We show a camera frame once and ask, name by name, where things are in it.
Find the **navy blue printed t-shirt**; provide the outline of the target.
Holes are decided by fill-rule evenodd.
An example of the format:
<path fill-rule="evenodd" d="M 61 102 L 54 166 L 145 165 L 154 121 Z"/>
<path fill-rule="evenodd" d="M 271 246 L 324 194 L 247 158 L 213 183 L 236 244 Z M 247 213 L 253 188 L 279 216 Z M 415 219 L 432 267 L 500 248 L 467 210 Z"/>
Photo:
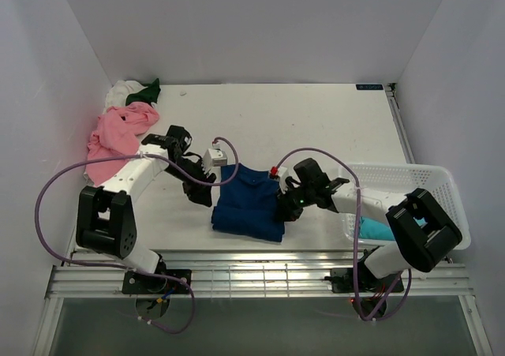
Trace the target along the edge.
<path fill-rule="evenodd" d="M 285 226 L 275 219 L 278 188 L 267 171 L 255 171 L 241 164 L 233 180 L 220 187 L 211 215 L 212 229 L 280 243 Z"/>

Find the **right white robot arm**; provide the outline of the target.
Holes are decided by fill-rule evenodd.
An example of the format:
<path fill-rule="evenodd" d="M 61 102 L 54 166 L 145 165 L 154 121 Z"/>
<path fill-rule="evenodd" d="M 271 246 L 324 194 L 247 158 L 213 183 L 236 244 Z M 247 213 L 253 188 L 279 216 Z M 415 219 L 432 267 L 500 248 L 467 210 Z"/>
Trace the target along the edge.
<path fill-rule="evenodd" d="M 330 178 L 308 158 L 293 170 L 272 167 L 269 176 L 279 183 L 276 217 L 281 222 L 293 222 L 315 205 L 390 229 L 392 240 L 371 240 L 375 249 L 357 264 L 357 283 L 365 290 L 406 269 L 430 272 L 452 250 L 471 243 L 458 188 L 443 167 L 351 163 Z"/>

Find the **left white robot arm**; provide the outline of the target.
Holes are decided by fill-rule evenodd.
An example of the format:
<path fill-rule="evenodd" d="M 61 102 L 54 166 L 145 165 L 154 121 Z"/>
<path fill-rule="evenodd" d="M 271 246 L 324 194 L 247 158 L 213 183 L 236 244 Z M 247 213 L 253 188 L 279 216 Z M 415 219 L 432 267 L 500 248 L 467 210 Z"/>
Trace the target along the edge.
<path fill-rule="evenodd" d="M 131 159 L 101 185 L 80 192 L 77 244 L 142 271 L 140 283 L 153 293 L 166 286 L 167 273 L 162 257 L 137 241 L 133 204 L 158 174 L 167 172 L 182 182 L 189 201 L 211 207 L 209 185 L 216 176 L 205 172 L 202 157 L 189 151 L 191 142 L 182 126 L 170 126 L 164 136 L 151 133 L 139 147 L 140 154 L 151 158 Z"/>

